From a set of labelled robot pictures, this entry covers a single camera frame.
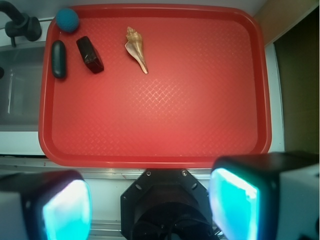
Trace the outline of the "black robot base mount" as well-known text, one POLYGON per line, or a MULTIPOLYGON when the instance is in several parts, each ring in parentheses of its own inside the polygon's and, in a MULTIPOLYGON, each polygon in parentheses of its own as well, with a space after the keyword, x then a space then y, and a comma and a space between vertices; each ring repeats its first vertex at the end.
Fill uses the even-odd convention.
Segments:
POLYGON ((208 190, 186 169, 147 169, 120 197, 127 240, 217 240, 208 190))

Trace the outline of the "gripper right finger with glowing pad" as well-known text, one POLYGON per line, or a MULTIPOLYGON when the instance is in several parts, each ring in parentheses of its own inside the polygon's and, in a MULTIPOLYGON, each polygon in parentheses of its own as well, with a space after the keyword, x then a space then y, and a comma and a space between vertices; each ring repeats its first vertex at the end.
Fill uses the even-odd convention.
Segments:
POLYGON ((209 179, 213 222, 229 240, 317 240, 319 177, 317 153, 222 156, 209 179))

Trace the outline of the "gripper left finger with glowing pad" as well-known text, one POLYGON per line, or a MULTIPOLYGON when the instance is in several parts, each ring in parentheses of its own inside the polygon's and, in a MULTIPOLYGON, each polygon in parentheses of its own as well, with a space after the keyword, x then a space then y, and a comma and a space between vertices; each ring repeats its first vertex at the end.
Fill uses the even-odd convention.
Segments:
POLYGON ((86 240, 92 211, 90 187, 75 170, 0 177, 2 240, 86 240))

